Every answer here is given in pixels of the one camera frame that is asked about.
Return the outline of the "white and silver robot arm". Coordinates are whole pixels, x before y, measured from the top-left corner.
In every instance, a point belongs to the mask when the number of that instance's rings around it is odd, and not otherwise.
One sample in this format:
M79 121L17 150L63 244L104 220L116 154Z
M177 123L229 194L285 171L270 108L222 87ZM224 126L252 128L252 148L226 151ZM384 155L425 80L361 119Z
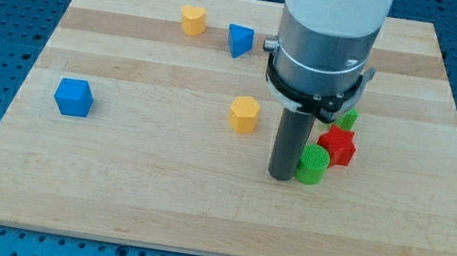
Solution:
M281 22L265 40L266 82L289 113L329 123L362 98L366 64L394 0L284 0Z

